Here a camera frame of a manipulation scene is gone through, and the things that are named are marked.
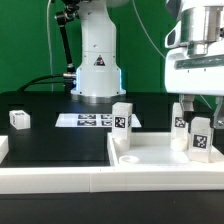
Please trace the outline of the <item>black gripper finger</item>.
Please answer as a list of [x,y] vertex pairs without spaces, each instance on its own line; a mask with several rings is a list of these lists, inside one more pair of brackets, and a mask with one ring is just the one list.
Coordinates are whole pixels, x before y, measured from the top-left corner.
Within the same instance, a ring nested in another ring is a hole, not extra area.
[[224,96],[216,98],[216,110],[214,113],[214,127],[224,129]]
[[182,109],[182,118],[185,122],[190,122],[194,113],[194,96],[191,94],[180,94],[179,103]]

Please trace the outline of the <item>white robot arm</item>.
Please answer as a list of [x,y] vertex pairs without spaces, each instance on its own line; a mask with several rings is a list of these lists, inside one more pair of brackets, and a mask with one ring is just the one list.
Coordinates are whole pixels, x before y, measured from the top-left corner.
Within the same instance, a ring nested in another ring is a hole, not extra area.
[[[116,27],[107,9],[130,0],[81,0],[82,63],[72,94],[92,102],[123,94],[116,64]],[[165,88],[177,93],[186,121],[196,95],[216,98],[212,126],[224,129],[224,0],[166,0],[176,20],[167,34]]]

